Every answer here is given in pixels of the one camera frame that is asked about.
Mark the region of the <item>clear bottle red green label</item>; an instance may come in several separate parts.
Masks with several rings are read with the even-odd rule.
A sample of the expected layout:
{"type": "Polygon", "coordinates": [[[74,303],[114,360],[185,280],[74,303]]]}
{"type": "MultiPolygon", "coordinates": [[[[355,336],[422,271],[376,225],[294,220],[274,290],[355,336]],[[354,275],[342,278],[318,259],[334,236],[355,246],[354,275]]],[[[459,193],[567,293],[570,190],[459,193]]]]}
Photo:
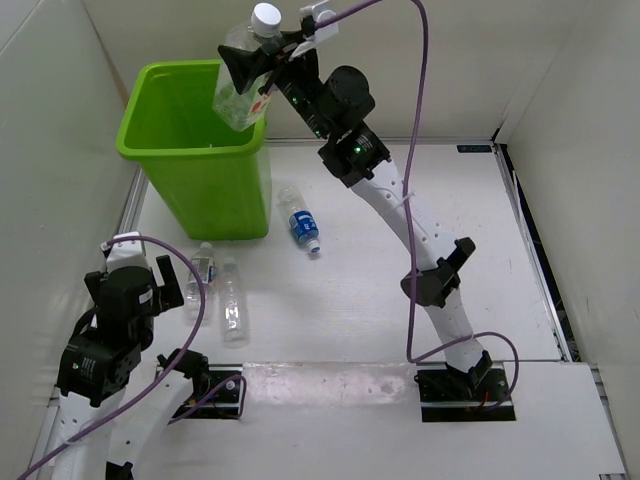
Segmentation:
{"type": "MultiPolygon", "coordinates": [[[[227,32],[223,45],[253,52],[280,36],[280,23],[281,13],[277,7],[270,3],[258,3],[254,6],[248,22],[227,32]]],[[[246,130],[266,112],[270,95],[259,92],[259,88],[265,82],[266,76],[263,75],[246,93],[239,94],[231,78],[229,63],[223,60],[216,82],[213,110],[233,130],[246,130]]]]}

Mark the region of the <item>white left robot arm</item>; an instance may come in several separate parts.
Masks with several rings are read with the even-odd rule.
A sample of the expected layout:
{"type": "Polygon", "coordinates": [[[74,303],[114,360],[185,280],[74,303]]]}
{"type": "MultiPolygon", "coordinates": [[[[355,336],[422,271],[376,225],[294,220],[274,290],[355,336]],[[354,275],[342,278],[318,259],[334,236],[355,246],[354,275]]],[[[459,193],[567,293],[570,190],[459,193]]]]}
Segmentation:
{"type": "Polygon", "coordinates": [[[155,318],[184,304],[170,258],[159,256],[156,263],[161,284],[144,255],[85,276],[94,305],[77,322],[58,372],[59,443],[65,450],[55,459],[56,479],[134,478],[137,461],[175,411],[209,391],[206,357],[176,349],[160,358],[160,383],[144,399],[84,438],[77,436],[112,416],[153,342],[155,318]]]}

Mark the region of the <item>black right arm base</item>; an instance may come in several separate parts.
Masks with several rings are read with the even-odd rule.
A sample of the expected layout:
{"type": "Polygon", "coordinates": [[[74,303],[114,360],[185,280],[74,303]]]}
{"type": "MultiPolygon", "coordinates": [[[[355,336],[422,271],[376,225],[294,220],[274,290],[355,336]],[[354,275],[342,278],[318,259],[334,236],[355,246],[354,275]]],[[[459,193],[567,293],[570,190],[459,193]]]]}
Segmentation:
{"type": "Polygon", "coordinates": [[[423,423],[512,422],[515,408],[506,399],[509,383],[503,365],[492,367],[479,386],[469,389],[444,365],[425,365],[414,375],[423,423]]]}

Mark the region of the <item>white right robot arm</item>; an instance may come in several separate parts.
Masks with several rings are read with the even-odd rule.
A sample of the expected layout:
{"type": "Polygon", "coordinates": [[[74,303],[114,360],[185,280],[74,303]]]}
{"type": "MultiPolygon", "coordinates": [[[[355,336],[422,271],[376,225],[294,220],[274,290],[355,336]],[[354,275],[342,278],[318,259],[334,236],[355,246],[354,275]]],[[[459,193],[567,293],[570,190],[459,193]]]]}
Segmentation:
{"type": "Polygon", "coordinates": [[[412,255],[401,288],[421,306],[444,344],[449,387],[470,400],[486,384],[492,361],[475,339],[460,293],[459,271],[475,251],[468,238],[454,238],[411,197],[390,151],[365,123],[375,101],[366,76],[343,65],[319,77],[315,49],[296,53],[303,36],[286,32],[257,47],[221,45],[218,52],[239,93],[259,78],[276,87],[317,138],[327,170],[368,203],[412,255]]]}

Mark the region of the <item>green plastic bin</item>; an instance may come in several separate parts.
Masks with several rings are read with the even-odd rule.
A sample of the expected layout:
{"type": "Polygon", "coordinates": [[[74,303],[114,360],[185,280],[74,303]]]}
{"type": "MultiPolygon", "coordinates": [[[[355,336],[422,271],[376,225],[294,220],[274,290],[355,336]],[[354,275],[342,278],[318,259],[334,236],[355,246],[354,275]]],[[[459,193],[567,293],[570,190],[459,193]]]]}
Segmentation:
{"type": "Polygon", "coordinates": [[[231,129],[214,111],[220,63],[177,61],[141,69],[116,149],[137,163],[194,240],[250,240],[271,219],[265,120],[231,129]]]}

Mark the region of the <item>clear bottle white blue label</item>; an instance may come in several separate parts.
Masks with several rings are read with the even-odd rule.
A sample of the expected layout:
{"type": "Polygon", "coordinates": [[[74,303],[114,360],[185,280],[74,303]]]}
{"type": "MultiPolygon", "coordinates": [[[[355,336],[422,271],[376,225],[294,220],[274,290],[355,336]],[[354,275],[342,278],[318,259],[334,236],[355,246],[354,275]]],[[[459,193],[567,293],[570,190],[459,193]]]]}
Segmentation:
{"type": "Polygon", "coordinates": [[[217,277],[213,245],[202,242],[199,249],[190,257],[190,262],[195,271],[188,273],[184,288],[185,314],[190,320],[196,321],[201,306],[204,306],[202,324],[206,324],[211,319],[217,277]]]}

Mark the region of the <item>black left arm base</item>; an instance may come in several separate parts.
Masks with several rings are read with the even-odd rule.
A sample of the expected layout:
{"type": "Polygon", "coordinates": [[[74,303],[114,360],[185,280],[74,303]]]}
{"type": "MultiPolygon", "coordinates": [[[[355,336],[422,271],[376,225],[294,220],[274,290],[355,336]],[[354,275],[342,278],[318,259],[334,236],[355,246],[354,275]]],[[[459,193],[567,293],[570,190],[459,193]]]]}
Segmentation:
{"type": "Polygon", "coordinates": [[[242,364],[210,364],[208,373],[197,384],[192,394],[174,413],[169,423],[191,410],[204,397],[207,400],[184,420],[237,420],[242,414],[246,397],[246,381],[242,364]]]}

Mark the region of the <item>clear unlabelled plastic bottle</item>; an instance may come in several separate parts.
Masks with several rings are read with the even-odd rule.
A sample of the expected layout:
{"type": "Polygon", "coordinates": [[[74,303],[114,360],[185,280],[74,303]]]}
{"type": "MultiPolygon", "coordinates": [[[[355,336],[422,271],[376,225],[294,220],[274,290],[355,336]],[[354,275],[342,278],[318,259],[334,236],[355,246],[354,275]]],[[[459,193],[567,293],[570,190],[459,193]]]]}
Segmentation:
{"type": "Polygon", "coordinates": [[[233,256],[226,256],[219,269],[221,333],[227,346],[240,346],[248,340],[249,317],[240,270],[233,256]]]}

